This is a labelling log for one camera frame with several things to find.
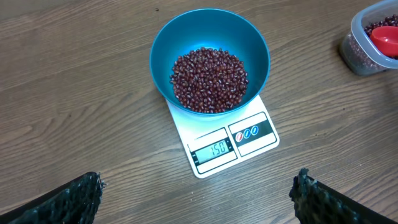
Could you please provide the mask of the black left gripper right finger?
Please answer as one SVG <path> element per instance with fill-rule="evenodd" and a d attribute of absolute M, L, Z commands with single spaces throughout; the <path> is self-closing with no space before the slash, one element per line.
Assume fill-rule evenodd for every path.
<path fill-rule="evenodd" d="M 308 175 L 294 177 L 289 197 L 301 224 L 397 224 Z"/>

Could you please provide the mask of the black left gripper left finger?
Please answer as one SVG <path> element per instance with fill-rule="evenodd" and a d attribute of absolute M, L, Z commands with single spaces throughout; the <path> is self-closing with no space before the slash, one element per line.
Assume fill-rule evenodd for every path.
<path fill-rule="evenodd" d="M 104 182 L 87 172 L 72 181 L 1 215 L 1 223 L 92 224 L 99 209 Z"/>

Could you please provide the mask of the red measuring scoop blue handle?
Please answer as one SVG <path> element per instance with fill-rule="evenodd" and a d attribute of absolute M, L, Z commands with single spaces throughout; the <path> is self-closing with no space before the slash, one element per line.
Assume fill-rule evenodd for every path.
<path fill-rule="evenodd" d="M 371 32 L 370 39 L 382 54 L 388 57 L 397 56 L 398 27 L 377 27 Z"/>

